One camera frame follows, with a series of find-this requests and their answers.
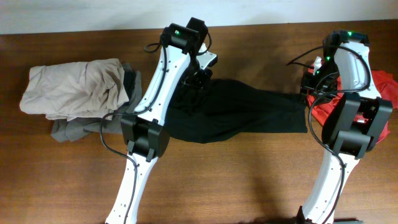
white background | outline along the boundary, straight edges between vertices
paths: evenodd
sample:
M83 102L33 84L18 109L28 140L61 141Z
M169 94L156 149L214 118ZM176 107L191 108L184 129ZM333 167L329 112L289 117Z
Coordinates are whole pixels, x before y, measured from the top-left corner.
M0 34L397 19L398 0L0 0Z

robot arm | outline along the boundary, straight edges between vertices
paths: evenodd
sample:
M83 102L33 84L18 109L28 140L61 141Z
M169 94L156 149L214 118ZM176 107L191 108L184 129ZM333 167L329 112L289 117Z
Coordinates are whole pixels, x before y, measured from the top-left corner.
M127 160L119 193L106 223L136 223L139 201L149 173L169 143L163 125L175 89L179 85L201 88L212 75L208 67L217 62L216 54L199 54L206 50L203 41L207 34L205 23L191 18L186 27L171 24L160 36L163 48L154 77L135 108L135 115L124 115L121 121L127 156L136 162L137 170Z
M367 67L351 52L331 47L336 45L357 52ZM312 76L309 80L303 80L307 84L317 83L316 86L304 86L309 94L315 96L334 90L333 81L337 77L329 77L331 73L340 74L344 90L360 89L370 83L366 90L344 93L322 129L323 143L337 153L346 165L343 186L360 158L376 144L392 111L391 102L381 99L372 77L369 80L366 76L366 70L370 71L368 46L366 35L335 31L323 42L325 62L321 64L319 59L316 60ZM354 121L357 114L362 114L365 119ZM341 164L332 153L325 150L318 179L311 195L298 211L297 223L333 223L332 210L340 184Z

wooden table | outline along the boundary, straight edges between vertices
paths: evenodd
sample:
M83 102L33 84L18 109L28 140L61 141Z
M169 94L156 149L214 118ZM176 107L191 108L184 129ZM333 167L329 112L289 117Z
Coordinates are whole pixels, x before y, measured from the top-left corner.
M398 80L398 21L211 27L215 78L266 90L298 92L303 68L286 67L335 29L369 34L373 70ZM144 90L159 59L143 46L157 30L111 30L0 36L0 223L104 223L125 159L105 150L98 134L70 143L50 136L44 115L20 112L30 67L119 58L142 72ZM309 62L316 52L303 58ZM321 128L314 121L316 131ZM335 217L398 221L398 112L390 135L355 168ZM106 135L125 151L122 136ZM171 139L152 170L139 223L238 223L290 218L309 196L322 162L311 134L239 134L194 144Z

red fabric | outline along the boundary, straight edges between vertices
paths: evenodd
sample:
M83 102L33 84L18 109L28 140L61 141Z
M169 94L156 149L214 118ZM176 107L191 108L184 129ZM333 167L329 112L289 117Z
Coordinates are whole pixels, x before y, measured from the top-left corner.
M383 98L383 100L390 100L394 109L398 108L398 83L394 81L392 74L389 74L385 71L372 71L372 77L377 90L381 94L381 98ZM337 81L337 89L341 90L340 77L337 79ZM322 126L325 124L325 121L329 114L333 111L337 103L340 101L341 96L342 93L339 93L338 96L334 98L331 102L313 108L312 115L319 121ZM307 95L307 100L308 104L311 106L315 100L315 97ZM377 142L385 139L390 133L387 126L388 123L385 125Z

white cloth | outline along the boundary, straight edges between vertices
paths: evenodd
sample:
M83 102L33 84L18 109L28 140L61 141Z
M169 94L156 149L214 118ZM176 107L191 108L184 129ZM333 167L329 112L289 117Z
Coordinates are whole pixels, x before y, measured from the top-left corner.
M33 67L19 107L47 119L101 118L129 101L123 79L115 58Z

